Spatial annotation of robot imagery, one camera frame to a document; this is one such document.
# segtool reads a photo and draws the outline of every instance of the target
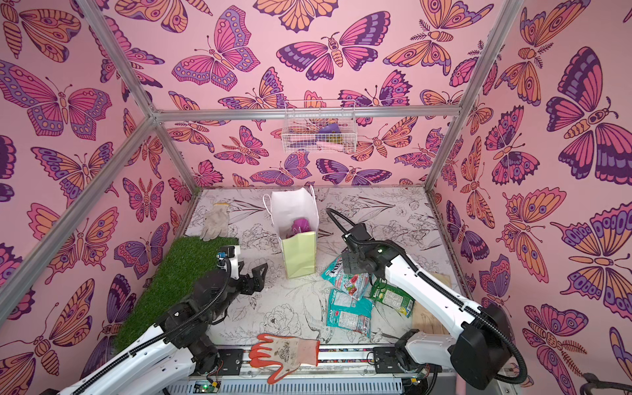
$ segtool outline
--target artificial grass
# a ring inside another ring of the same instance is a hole
[[[116,336],[116,352],[138,339],[158,317],[191,293],[195,281],[208,270],[215,269],[216,255],[221,247],[236,244],[239,244],[238,239],[223,237],[210,241],[182,237],[174,241],[152,285],[140,297]]]

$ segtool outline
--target wooden board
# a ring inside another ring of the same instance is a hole
[[[440,282],[450,287],[450,276],[439,273],[430,273]],[[413,307],[413,329],[419,329],[424,333],[431,334],[450,334],[447,329],[441,325],[437,317],[432,315],[424,306],[421,306],[419,302],[415,302]]]

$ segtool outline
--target white paper bag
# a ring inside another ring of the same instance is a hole
[[[312,194],[305,188],[294,191],[274,191],[264,195],[264,206],[272,217],[272,226],[279,238],[288,278],[305,276],[316,271],[316,242],[319,216],[314,189]],[[310,223],[310,232],[298,233],[290,238],[294,221],[305,218]]]

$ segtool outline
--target white wire basket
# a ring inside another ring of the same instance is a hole
[[[286,101],[281,130],[283,151],[286,154],[297,150],[353,154],[358,142],[355,100],[319,100],[320,107],[305,108],[308,101]]]

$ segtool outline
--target orange rubber glove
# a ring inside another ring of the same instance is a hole
[[[301,363],[318,366],[318,350],[320,341],[304,340],[298,337],[275,336],[267,333],[260,334],[257,339],[261,343],[255,344],[248,356],[250,366],[262,368],[280,365],[281,368],[268,377],[268,384],[273,385],[283,377],[294,372]]]

